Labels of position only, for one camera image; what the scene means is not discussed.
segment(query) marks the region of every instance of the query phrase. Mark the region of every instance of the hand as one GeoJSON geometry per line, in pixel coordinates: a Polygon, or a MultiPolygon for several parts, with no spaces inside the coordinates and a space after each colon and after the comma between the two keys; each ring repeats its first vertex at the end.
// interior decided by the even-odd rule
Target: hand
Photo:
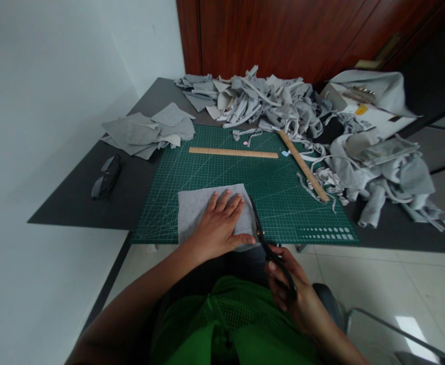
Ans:
{"type": "Polygon", "coordinates": [[[317,340],[329,339],[336,335],[336,330],[340,332],[314,291],[304,270],[290,251],[284,247],[271,245],[269,247],[274,253],[282,257],[282,261],[290,272],[297,288],[297,300],[289,299],[286,292],[277,284],[277,281],[281,281],[288,286],[285,275],[275,263],[267,262],[265,272],[276,305],[283,312],[288,311],[290,313],[294,324],[304,334],[317,340]]]}
{"type": "Polygon", "coordinates": [[[214,192],[202,219],[192,236],[184,245],[193,248],[201,263],[234,250],[241,244],[255,244],[249,234],[233,235],[234,227],[243,211],[244,200],[236,194],[229,205],[231,190],[226,190],[220,201],[214,192]]]}

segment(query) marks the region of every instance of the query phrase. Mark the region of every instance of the gray table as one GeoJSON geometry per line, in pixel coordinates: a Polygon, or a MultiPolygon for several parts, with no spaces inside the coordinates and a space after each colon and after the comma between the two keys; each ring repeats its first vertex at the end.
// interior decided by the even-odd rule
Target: gray table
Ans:
{"type": "MultiPolygon", "coordinates": [[[[141,112],[151,117],[172,101],[183,111],[196,116],[196,124],[222,124],[214,121],[206,111],[197,113],[182,90],[172,80],[162,78],[154,82],[129,114],[141,112]]],[[[28,222],[134,231],[161,153],[156,151],[149,161],[145,161],[97,142],[28,222]],[[100,177],[101,166],[116,153],[121,155],[123,164],[119,180],[108,199],[93,201],[90,193],[100,177]]],[[[431,225],[411,222],[400,207],[387,202],[377,229],[363,229],[355,224],[362,208],[363,203],[359,201],[345,207],[361,247],[445,252],[445,232],[440,233],[431,225]]]]}

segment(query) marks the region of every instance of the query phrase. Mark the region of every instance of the green shirt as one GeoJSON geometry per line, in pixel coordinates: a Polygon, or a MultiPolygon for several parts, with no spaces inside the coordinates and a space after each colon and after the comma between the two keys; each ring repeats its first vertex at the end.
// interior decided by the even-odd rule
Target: green shirt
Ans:
{"type": "Polygon", "coordinates": [[[317,352],[260,285],[222,277],[207,296],[165,312],[152,341],[152,363],[316,364],[317,352]]]}

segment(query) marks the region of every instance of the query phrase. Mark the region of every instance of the black sunglasses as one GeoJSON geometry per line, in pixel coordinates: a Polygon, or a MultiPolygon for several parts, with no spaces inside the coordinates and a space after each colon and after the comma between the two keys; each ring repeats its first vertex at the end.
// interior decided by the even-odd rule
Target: black sunglasses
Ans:
{"type": "Polygon", "coordinates": [[[91,191],[93,200],[101,200],[107,197],[118,181],[121,173],[121,156],[116,154],[106,160],[101,167],[103,175],[96,180],[91,191]]]}

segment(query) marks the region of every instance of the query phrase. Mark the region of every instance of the person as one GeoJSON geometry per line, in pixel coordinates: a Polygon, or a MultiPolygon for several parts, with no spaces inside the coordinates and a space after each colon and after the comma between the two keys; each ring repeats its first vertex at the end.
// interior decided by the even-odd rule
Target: person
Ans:
{"type": "Polygon", "coordinates": [[[291,273],[296,300],[260,246],[232,252],[255,238],[233,235],[245,202],[230,197],[212,195],[193,235],[113,299],[66,364],[367,363],[288,249],[270,246],[291,273]]]}

